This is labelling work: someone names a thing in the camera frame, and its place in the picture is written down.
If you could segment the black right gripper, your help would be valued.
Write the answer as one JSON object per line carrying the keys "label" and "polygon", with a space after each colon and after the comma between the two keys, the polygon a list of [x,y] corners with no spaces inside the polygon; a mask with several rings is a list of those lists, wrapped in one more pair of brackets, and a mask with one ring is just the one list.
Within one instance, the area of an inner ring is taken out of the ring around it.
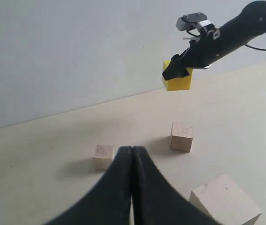
{"label": "black right gripper", "polygon": [[233,39],[233,32],[226,28],[202,28],[198,40],[190,41],[190,46],[184,53],[171,58],[162,72],[163,78],[166,81],[185,78],[190,75],[186,67],[205,68],[211,65],[233,51]]}

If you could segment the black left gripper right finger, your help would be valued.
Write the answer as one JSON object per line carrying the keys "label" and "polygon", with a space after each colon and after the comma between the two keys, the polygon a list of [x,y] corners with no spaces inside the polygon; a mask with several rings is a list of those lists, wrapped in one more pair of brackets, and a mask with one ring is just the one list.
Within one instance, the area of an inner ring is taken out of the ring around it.
{"label": "black left gripper right finger", "polygon": [[145,147],[133,147],[132,154],[131,194],[136,225],[218,224],[169,184]]}

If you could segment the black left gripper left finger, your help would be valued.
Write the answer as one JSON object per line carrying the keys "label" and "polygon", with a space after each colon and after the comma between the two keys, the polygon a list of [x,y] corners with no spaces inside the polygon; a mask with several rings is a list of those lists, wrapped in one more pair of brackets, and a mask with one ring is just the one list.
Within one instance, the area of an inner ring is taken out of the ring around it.
{"label": "black left gripper left finger", "polygon": [[120,147],[112,164],[88,193],[48,225],[128,225],[132,148]]}

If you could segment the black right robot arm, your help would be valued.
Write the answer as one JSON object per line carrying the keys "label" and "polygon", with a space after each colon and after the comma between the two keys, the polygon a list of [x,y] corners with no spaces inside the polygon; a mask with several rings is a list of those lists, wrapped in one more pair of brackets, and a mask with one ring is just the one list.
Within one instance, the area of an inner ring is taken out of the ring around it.
{"label": "black right robot arm", "polygon": [[179,31],[197,30],[198,36],[190,40],[190,46],[174,55],[162,72],[168,81],[190,75],[188,68],[205,69],[211,64],[246,45],[252,39],[266,33],[266,0],[246,5],[241,13],[221,27],[216,27],[203,13],[180,16],[176,27]]}

